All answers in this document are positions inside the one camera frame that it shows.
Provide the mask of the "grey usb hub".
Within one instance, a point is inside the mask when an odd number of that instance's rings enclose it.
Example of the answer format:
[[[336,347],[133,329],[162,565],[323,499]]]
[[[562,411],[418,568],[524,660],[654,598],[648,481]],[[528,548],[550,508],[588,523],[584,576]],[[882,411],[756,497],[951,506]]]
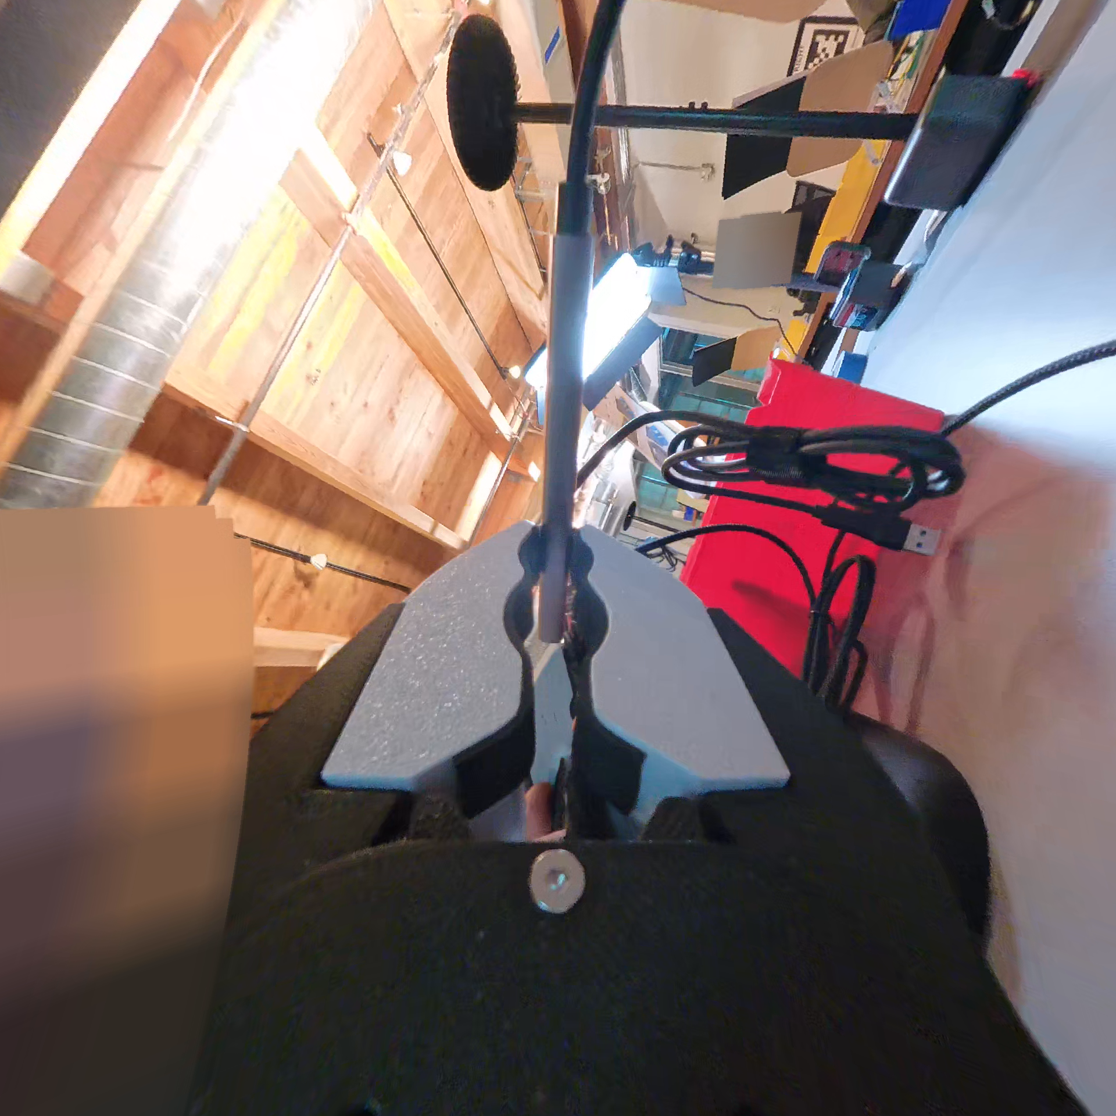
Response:
[[[593,287],[593,240],[559,234],[550,272],[544,477],[539,523],[537,636],[557,645],[564,632],[577,444],[581,428],[584,325]]]

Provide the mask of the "dark grey equipment box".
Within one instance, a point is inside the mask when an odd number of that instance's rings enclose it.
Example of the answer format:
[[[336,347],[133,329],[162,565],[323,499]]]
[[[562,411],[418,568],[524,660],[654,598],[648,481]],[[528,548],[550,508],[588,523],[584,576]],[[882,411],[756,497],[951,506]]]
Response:
[[[1019,123],[1026,77],[946,73],[935,84],[882,196],[893,208],[962,207]]]

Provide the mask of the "black floor lamp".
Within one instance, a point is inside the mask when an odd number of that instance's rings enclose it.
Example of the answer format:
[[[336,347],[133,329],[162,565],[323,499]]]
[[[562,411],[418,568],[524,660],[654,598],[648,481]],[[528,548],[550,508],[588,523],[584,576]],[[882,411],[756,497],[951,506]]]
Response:
[[[513,172],[522,126],[568,126],[566,181],[590,174],[593,132],[688,132],[747,139],[906,141],[917,113],[844,113],[822,110],[714,110],[601,104],[601,86],[619,29],[621,2],[597,11],[575,101],[524,103],[519,70],[500,24],[475,13],[460,22],[449,48],[445,103],[456,159],[471,185],[493,192]]]

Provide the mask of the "silver ventilation duct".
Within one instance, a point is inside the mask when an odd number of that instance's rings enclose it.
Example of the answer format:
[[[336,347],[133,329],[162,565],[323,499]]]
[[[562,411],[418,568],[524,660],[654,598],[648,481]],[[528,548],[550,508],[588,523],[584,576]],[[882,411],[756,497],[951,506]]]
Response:
[[[259,2],[223,75],[82,302],[2,440],[2,510],[89,506],[142,426],[215,260],[188,216],[234,97],[257,70],[288,2]]]

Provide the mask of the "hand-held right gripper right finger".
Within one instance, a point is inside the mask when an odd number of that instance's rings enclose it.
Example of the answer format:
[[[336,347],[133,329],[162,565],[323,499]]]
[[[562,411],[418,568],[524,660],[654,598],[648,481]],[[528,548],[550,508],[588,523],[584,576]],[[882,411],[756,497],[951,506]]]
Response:
[[[573,638],[573,775],[619,833],[663,800],[789,784],[701,601],[593,526],[573,550]]]

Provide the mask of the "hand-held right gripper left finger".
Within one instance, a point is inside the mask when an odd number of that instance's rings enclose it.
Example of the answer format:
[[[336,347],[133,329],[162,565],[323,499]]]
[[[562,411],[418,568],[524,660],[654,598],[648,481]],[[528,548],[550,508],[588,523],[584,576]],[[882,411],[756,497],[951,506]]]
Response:
[[[464,817],[522,787],[535,760],[533,532],[506,528],[405,599],[321,769],[327,787],[444,797]]]

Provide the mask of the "red plastic bin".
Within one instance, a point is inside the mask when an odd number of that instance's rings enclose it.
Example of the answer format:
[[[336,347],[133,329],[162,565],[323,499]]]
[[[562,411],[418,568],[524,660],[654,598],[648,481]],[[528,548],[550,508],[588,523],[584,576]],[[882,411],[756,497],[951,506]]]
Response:
[[[771,360],[747,411],[747,426],[836,429],[904,426],[935,431],[944,415],[802,364]],[[769,532],[802,561],[818,590],[836,530],[802,512],[716,495],[703,526],[743,524]],[[710,608],[719,608],[794,676],[802,676],[811,605],[794,561],[774,543],[749,532],[705,534],[692,541],[681,581]]]

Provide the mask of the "led panel light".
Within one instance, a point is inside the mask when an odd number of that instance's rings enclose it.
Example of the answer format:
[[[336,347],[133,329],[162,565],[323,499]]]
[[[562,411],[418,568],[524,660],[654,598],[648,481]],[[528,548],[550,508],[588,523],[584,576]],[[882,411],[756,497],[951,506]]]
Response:
[[[550,311],[570,309],[564,300],[568,294],[568,280],[571,263],[581,261],[584,254],[579,247],[568,247],[570,238],[557,236],[551,247],[551,263],[557,263],[559,296],[550,298]],[[677,258],[650,258],[646,254],[621,252],[593,282],[586,300],[584,329],[582,329],[582,356],[581,406],[593,409],[619,382],[619,378],[639,362],[641,355],[652,344],[657,325],[650,320],[654,303],[683,305],[685,292],[681,291],[683,274],[677,269]],[[524,384],[533,391],[537,404],[537,422],[546,426],[548,419],[548,360],[550,347],[544,342],[524,366]]]

